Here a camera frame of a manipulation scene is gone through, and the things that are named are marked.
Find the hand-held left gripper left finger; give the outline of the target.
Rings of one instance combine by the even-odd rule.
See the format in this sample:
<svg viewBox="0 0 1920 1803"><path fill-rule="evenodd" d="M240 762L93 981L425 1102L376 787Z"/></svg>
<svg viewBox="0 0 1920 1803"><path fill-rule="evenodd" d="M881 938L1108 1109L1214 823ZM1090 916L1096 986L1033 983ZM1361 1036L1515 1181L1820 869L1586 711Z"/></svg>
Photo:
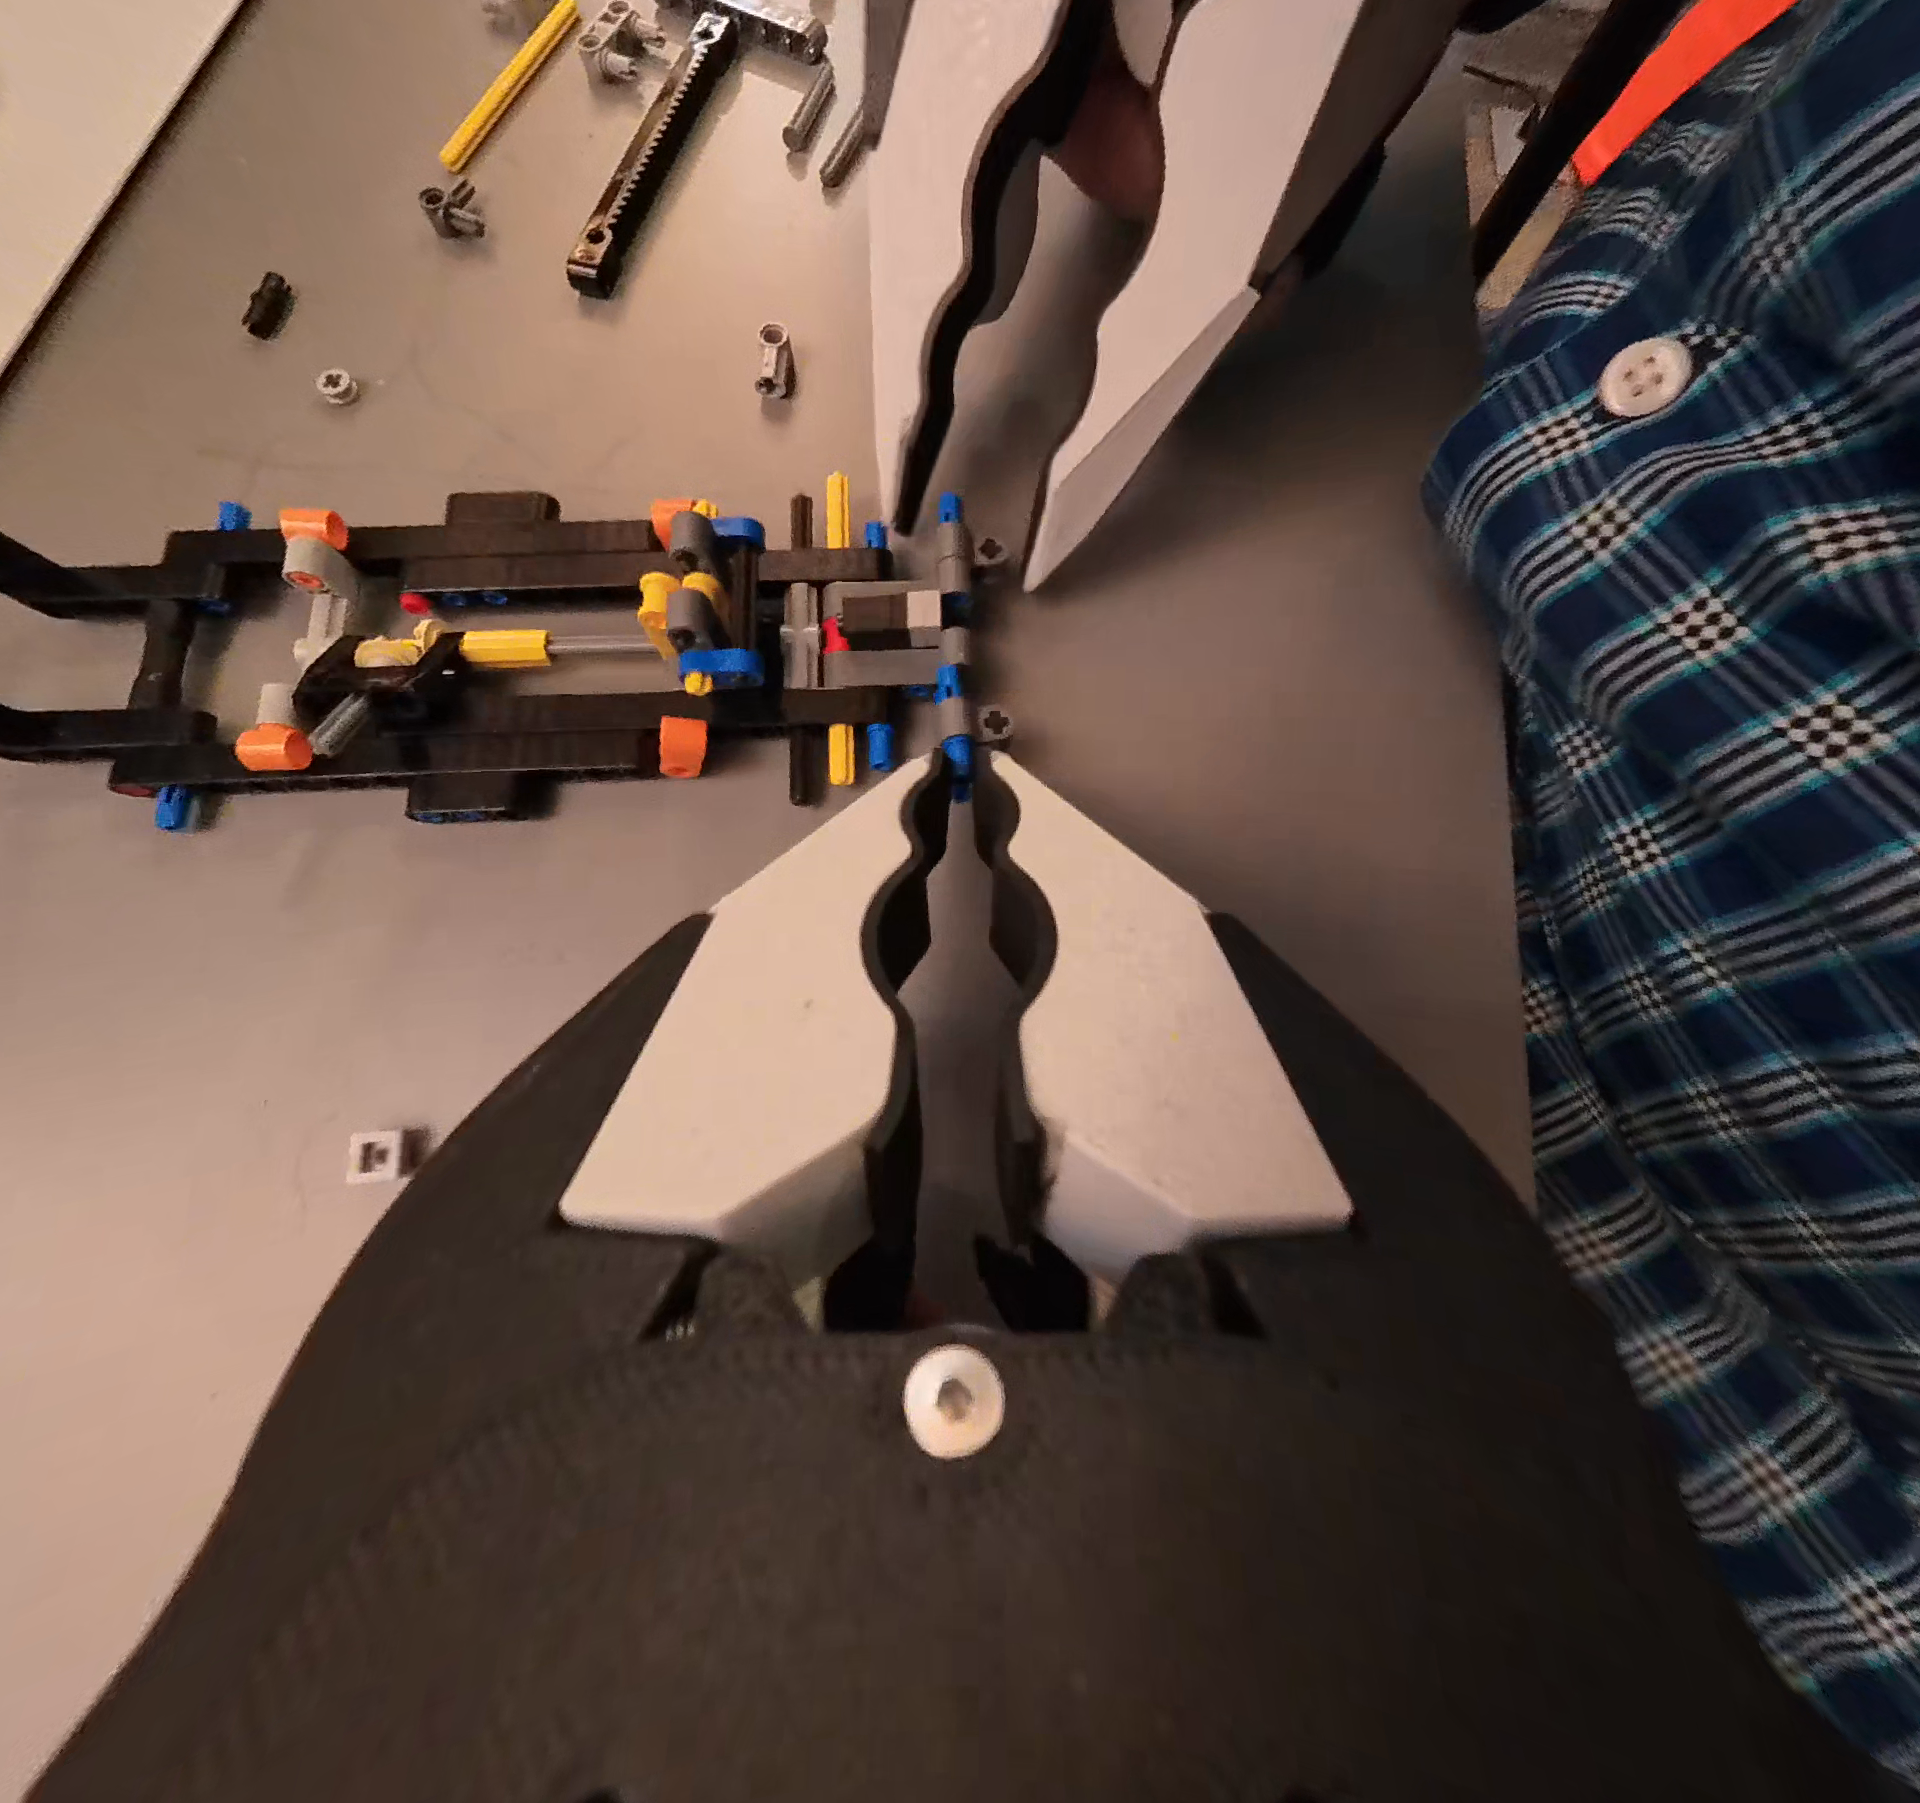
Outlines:
<svg viewBox="0 0 1920 1803"><path fill-rule="evenodd" d="M899 986L930 944L950 765L896 765L698 919L556 1214L705 1239L823 1282L832 1325L896 1325L920 1105Z"/></svg>

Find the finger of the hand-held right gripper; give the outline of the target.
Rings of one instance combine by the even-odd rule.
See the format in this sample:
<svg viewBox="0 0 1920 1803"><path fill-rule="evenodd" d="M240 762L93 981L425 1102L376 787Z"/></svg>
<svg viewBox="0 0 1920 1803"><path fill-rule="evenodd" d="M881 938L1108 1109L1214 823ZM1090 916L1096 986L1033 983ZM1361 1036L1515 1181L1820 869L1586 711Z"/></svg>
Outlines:
<svg viewBox="0 0 1920 1803"><path fill-rule="evenodd" d="M1160 190L1106 306L1081 415L1059 443L1021 567L1047 586L1261 303L1261 254L1367 0L1196 0L1166 38Z"/></svg>
<svg viewBox="0 0 1920 1803"><path fill-rule="evenodd" d="M881 519L908 530L995 296L999 208L1044 133L1074 0L869 0L869 387Z"/></svg>

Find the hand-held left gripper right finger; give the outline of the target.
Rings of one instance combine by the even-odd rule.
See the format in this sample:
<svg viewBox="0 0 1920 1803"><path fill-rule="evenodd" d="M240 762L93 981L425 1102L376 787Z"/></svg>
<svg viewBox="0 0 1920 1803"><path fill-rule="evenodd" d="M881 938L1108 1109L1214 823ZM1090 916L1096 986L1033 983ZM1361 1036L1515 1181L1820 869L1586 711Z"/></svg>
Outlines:
<svg viewBox="0 0 1920 1803"><path fill-rule="evenodd" d="M978 772L999 1039L978 1236L1002 1321L1087 1321L1090 1287L1214 1242L1339 1234L1352 1205L1221 947L1220 919L1002 756Z"/></svg>

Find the lego car chassis assembly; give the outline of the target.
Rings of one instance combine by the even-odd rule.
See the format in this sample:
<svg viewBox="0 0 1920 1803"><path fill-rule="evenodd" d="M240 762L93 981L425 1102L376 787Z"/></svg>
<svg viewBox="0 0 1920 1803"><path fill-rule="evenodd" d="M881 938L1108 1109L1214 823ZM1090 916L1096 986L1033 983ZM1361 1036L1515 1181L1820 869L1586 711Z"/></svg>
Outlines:
<svg viewBox="0 0 1920 1803"><path fill-rule="evenodd" d="M899 574L850 477L789 501L783 533L710 498L565 519L543 491L456 491L422 527L240 504L145 567L61 567L2 539L2 600L137 619L122 707L2 707L2 759L102 762L184 831L267 789L406 792L425 826L512 823L568 780L693 780L726 735L787 752L811 805L904 759L972 615Z"/></svg>

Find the dark grey lego beam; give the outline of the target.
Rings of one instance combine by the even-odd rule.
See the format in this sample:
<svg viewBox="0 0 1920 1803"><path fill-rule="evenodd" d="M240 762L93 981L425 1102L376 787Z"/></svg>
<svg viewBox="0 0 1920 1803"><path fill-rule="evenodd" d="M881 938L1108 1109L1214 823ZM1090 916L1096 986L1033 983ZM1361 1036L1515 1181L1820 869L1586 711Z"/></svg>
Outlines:
<svg viewBox="0 0 1920 1803"><path fill-rule="evenodd" d="M808 10L778 0L655 0L661 13L681 14L686 21L726 19L740 29L740 41L774 51L793 63L823 63L828 51L828 27Z"/></svg>

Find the black lego gear rack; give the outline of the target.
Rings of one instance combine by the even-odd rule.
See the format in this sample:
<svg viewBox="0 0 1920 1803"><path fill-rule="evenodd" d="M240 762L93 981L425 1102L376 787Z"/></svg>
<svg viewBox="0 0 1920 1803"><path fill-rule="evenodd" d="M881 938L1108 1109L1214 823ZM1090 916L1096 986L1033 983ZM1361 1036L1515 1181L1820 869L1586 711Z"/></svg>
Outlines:
<svg viewBox="0 0 1920 1803"><path fill-rule="evenodd" d="M735 51L735 19L701 14L690 23L565 257L573 291L589 300L605 300L617 291L635 235Z"/></svg>

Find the yellow lego axle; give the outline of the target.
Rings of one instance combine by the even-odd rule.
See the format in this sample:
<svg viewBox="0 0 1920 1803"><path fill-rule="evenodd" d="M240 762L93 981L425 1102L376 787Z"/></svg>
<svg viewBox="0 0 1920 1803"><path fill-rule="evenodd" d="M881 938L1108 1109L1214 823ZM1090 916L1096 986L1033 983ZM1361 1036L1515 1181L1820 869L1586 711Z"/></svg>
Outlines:
<svg viewBox="0 0 1920 1803"><path fill-rule="evenodd" d="M437 160L441 169L458 175L494 124L512 111L528 83L562 44L582 19L577 0L556 0L523 38L509 63L492 78L479 93L474 108L461 117L453 133L441 144Z"/></svg>

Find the black metal leg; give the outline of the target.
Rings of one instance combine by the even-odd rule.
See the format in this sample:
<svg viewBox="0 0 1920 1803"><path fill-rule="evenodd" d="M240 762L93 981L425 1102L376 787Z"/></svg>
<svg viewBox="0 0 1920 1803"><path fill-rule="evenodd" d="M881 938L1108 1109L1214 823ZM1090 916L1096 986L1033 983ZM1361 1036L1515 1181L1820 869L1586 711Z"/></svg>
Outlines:
<svg viewBox="0 0 1920 1803"><path fill-rule="evenodd" d="M1683 7L1686 0L1609 0L1604 7L1591 35L1570 60L1546 108L1522 133L1516 159L1475 217L1469 248L1475 284L1492 275L1570 165L1570 151L1594 130L1627 78L1667 35Z"/></svg>

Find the person in blue plaid shirt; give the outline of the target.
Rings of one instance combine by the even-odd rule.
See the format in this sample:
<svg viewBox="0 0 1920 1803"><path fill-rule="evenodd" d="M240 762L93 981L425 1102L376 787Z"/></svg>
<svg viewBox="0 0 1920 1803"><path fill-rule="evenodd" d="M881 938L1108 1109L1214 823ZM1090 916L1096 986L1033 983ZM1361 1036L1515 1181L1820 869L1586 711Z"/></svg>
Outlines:
<svg viewBox="0 0 1920 1803"><path fill-rule="evenodd" d="M1797 0L1609 160L1425 506L1506 685L1545 1230L1917 1790L1917 0Z"/></svg>

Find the white rounded base board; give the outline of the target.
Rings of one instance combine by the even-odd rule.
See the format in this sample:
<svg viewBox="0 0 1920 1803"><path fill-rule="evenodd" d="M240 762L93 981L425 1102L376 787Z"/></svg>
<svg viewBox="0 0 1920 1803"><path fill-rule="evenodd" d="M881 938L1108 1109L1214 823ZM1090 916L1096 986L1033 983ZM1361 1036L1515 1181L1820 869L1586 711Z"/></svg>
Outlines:
<svg viewBox="0 0 1920 1803"><path fill-rule="evenodd" d="M2 0L2 363L243 0Z"/></svg>

